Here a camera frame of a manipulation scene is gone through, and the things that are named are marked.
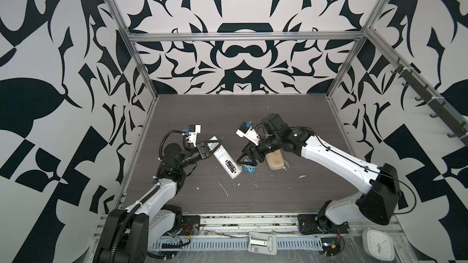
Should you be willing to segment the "white remote control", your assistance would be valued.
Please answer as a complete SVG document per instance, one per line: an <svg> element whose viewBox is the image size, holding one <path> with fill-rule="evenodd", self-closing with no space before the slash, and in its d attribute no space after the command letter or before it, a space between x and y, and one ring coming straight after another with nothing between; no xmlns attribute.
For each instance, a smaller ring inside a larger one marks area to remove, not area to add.
<svg viewBox="0 0 468 263"><path fill-rule="evenodd" d="M235 160L231 157L228 151L226 151L223 145L213 153L213 156L218 160L219 164L224 168L232 180L236 179L241 174L241 167L236 164Z"/></svg>

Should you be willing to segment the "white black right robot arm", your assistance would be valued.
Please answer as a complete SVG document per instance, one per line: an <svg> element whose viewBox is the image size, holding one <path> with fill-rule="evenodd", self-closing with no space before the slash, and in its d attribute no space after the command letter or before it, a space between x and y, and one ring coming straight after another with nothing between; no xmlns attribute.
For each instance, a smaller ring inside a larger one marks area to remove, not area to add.
<svg viewBox="0 0 468 263"><path fill-rule="evenodd" d="M323 140L311 128L290 127L278 114L269 114L259 127L243 122L236 131L249 142L242 149L237 163L256 167L274 152L290 152L314 161L347 180L357 193L341 200L326 201L311 219L299 224L303 235L339 233L348 222L366 219L377 225L388 225L396 215L396 206L402 197L397 170L389 164L377 166L363 161Z"/></svg>

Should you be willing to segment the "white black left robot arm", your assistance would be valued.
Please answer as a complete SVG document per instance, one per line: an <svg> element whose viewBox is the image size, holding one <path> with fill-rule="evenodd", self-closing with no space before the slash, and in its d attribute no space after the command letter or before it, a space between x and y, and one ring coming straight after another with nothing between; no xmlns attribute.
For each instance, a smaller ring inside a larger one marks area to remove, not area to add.
<svg viewBox="0 0 468 263"><path fill-rule="evenodd" d="M196 135L189 129L170 130L163 137L153 187L129 207L108 214L93 262L143 263L148 257L165 258L150 248L163 235L180 230L182 210L168 202L183 187L188 176L185 168L213 156L223 144L217 138L197 142Z"/></svg>

